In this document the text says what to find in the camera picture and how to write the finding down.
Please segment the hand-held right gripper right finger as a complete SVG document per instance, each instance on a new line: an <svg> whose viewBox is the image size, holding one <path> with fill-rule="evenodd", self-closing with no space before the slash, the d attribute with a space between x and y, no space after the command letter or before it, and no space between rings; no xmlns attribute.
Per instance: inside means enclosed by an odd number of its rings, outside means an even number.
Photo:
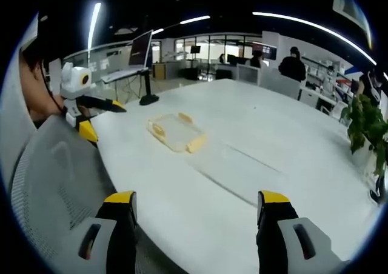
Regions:
<svg viewBox="0 0 388 274"><path fill-rule="evenodd" d="M350 261L333 251L331 239L299 217L289 199L258 192L256 245L260 273L341 273Z"/></svg>

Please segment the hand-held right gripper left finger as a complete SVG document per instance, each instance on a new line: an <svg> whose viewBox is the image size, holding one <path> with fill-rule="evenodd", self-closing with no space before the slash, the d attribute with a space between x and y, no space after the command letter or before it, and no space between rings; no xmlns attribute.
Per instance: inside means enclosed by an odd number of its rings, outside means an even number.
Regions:
<svg viewBox="0 0 388 274"><path fill-rule="evenodd" d="M135 273L136 192L107 197L62 243L61 273Z"/></svg>

